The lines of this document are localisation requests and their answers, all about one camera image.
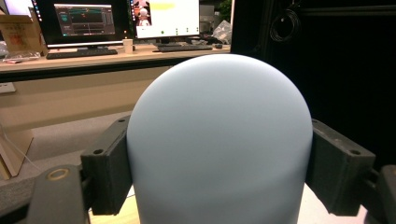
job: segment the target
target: monitor stand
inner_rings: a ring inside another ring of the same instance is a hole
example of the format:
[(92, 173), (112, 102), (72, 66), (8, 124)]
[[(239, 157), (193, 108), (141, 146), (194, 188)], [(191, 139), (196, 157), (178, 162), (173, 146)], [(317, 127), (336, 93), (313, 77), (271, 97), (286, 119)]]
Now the monitor stand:
[(159, 38), (157, 39), (157, 43), (154, 44), (157, 47), (177, 47), (181, 46), (181, 44), (178, 44), (176, 42), (171, 42), (170, 37), (165, 37), (165, 38)]
[(106, 46), (89, 46), (84, 48), (77, 48), (77, 51), (95, 50), (95, 49), (108, 49)]

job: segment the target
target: computer monitor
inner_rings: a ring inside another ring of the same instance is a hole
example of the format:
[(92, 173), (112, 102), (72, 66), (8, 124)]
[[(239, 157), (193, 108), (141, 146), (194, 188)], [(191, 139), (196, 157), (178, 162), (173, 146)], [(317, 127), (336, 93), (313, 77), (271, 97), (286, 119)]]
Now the computer monitor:
[(31, 0), (5, 0), (9, 15), (25, 15), (30, 16), (29, 7), (32, 7)]
[(121, 45), (131, 38), (126, 0), (32, 0), (49, 49)]
[(135, 39), (200, 34), (199, 0), (129, 0)]

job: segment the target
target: dome-shaped object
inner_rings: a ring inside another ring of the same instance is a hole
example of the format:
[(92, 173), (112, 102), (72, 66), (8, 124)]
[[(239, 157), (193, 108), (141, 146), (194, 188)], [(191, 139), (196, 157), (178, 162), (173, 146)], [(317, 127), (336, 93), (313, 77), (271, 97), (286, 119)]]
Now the dome-shaped object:
[(141, 223), (296, 223), (311, 141), (303, 96), (271, 65), (232, 54), (180, 63), (128, 126)]

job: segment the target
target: desk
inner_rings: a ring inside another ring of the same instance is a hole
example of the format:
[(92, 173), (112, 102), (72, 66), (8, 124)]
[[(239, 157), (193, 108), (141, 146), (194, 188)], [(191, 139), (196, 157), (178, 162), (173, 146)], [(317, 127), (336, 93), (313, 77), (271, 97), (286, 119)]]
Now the desk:
[[(335, 215), (330, 215), (314, 192), (305, 185), (297, 224), (363, 224), (366, 213), (366, 209), (361, 207), (359, 213), (355, 217), (337, 217)], [(93, 216), (90, 212), (90, 220), (91, 224), (139, 224), (140, 220), (135, 196), (125, 200), (118, 215)]]
[[(134, 54), (119, 54), (17, 64), (0, 63), (0, 83), (13, 82), (16, 91), (0, 94), (0, 124), (26, 153), (30, 130), (68, 121), (130, 111), (146, 87), (169, 66), (230, 48), (183, 52), (152, 52), (136, 46)], [(0, 130), (0, 176), (18, 174), (23, 155)]]
[(118, 49), (117, 55), (56, 60), (43, 57), (18, 64), (0, 63), (0, 83), (169, 66), (197, 56), (230, 52), (230, 46), (168, 53), (152, 52), (155, 49), (153, 45), (137, 45), (134, 54), (125, 54), (123, 49)]

